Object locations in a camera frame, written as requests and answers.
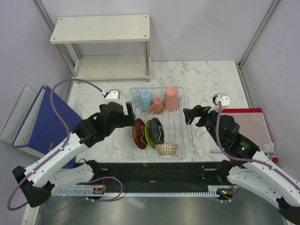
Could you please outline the green plate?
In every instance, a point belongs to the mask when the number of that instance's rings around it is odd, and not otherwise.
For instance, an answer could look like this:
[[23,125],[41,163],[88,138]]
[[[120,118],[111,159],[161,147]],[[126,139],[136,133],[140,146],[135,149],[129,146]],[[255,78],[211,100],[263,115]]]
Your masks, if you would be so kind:
[[146,141],[148,143],[148,145],[155,149],[156,148],[156,144],[152,138],[152,134],[151,134],[151,120],[148,120],[145,124],[145,138]]

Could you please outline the white two-tier shelf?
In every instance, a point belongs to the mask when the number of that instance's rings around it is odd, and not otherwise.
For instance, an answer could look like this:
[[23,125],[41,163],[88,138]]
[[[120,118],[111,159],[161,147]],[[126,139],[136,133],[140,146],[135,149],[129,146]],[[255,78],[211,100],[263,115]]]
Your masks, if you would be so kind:
[[[60,50],[72,76],[88,81],[137,80],[150,82],[150,16],[99,15],[61,17],[50,39]],[[140,55],[80,53],[78,44],[143,43]]]

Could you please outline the red floral plate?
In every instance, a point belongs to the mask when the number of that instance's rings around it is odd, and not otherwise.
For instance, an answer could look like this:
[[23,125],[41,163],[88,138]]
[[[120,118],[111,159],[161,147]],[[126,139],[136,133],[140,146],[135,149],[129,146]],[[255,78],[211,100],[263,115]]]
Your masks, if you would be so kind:
[[133,126],[133,140],[139,149],[145,149],[148,142],[145,137],[145,123],[141,119],[136,119]]

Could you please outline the small orange mug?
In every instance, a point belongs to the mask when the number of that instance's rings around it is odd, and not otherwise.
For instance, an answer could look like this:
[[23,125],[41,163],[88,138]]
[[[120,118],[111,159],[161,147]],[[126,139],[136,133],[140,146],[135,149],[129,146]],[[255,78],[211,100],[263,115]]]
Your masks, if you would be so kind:
[[161,113],[164,110],[164,103],[163,100],[159,97],[156,97],[153,102],[152,105],[150,106],[150,108],[148,109],[149,113]]

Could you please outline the grey file holder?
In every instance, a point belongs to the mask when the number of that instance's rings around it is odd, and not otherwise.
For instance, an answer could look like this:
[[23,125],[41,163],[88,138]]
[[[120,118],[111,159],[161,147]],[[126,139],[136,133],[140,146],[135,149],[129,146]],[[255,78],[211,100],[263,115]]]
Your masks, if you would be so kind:
[[12,144],[37,92],[25,84],[0,132],[0,140]]

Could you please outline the tall pink cup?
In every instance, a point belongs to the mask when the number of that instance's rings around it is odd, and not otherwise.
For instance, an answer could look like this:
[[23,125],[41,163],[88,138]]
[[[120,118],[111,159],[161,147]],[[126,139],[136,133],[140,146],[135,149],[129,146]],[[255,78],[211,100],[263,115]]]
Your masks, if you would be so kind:
[[164,107],[166,110],[173,111],[178,108],[178,93],[175,87],[167,87],[164,95]]

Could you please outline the patterned bowl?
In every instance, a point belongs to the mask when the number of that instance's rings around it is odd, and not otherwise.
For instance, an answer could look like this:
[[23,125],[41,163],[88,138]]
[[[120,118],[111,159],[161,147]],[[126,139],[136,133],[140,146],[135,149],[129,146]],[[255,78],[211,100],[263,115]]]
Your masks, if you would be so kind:
[[171,156],[176,154],[178,146],[178,144],[157,144],[156,150],[159,155]]

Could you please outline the black plate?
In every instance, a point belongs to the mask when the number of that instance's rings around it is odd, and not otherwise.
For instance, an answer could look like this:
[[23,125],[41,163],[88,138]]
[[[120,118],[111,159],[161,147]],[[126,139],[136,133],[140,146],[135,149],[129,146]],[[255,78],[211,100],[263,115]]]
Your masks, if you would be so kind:
[[154,117],[151,120],[150,130],[155,144],[163,144],[165,140],[164,129],[158,118]]

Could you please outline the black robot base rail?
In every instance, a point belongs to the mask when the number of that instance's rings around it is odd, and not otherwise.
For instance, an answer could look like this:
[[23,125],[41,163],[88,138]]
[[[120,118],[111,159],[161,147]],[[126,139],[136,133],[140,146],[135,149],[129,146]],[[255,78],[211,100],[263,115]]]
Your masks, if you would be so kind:
[[231,186],[222,162],[98,163],[88,160],[94,179],[104,178],[108,192],[192,192],[207,186]]

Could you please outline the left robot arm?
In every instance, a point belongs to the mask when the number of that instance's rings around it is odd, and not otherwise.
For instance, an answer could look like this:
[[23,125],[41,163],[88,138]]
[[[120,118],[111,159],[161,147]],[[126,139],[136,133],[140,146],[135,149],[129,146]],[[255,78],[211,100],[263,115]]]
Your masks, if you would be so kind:
[[110,136],[115,129],[132,127],[135,124],[132,103],[127,102],[126,107],[128,114],[118,103],[101,104],[98,113],[80,121],[58,146],[37,162],[27,167],[17,166],[12,171],[18,183],[15,189],[22,191],[26,203],[34,208],[61,189],[76,184],[99,184],[103,173],[94,160],[77,168],[59,170],[71,159]]

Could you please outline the white wire dish rack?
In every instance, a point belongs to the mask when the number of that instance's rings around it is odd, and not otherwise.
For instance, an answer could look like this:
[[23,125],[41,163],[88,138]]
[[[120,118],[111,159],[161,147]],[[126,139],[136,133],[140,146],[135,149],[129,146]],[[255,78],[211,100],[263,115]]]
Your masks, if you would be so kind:
[[178,95],[179,106],[173,111],[163,110],[162,113],[150,113],[144,111],[138,106],[138,95],[144,88],[131,88],[129,90],[129,99],[133,105],[133,112],[137,119],[141,119],[143,122],[158,118],[162,124],[164,130],[164,143],[166,144],[178,144],[176,152],[172,155],[160,155],[158,151],[151,146],[147,146],[145,149],[140,149],[133,139],[133,128],[129,127],[126,131],[126,156],[130,159],[146,158],[187,158],[189,157],[189,143],[187,141],[188,129],[185,127],[185,118],[183,114],[183,108],[185,106],[184,90],[182,87],[176,87]]

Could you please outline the blue binder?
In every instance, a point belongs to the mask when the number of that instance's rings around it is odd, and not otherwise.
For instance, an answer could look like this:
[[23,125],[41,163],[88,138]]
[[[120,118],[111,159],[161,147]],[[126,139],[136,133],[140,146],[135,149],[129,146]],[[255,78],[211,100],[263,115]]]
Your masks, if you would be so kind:
[[52,109],[51,88],[40,88],[25,118],[23,119],[12,146],[38,158],[42,158],[67,136],[66,129]]

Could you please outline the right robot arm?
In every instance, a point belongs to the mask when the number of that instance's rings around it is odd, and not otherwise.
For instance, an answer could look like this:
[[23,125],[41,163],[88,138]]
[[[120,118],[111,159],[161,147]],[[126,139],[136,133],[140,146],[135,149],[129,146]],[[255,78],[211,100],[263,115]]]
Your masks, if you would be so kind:
[[260,196],[289,222],[300,223],[300,183],[270,160],[259,147],[240,134],[240,126],[233,116],[222,114],[222,107],[195,106],[183,109],[185,121],[190,125],[198,117],[197,127],[204,127],[232,162],[222,161],[215,172],[219,184],[231,182]]

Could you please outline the blue mug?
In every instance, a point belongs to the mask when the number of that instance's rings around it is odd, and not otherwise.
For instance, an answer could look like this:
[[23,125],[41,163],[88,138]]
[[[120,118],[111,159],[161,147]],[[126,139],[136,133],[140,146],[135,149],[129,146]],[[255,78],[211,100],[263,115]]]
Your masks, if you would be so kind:
[[152,93],[149,90],[141,90],[141,92],[133,98],[132,103],[138,105],[143,111],[148,111],[152,105]]

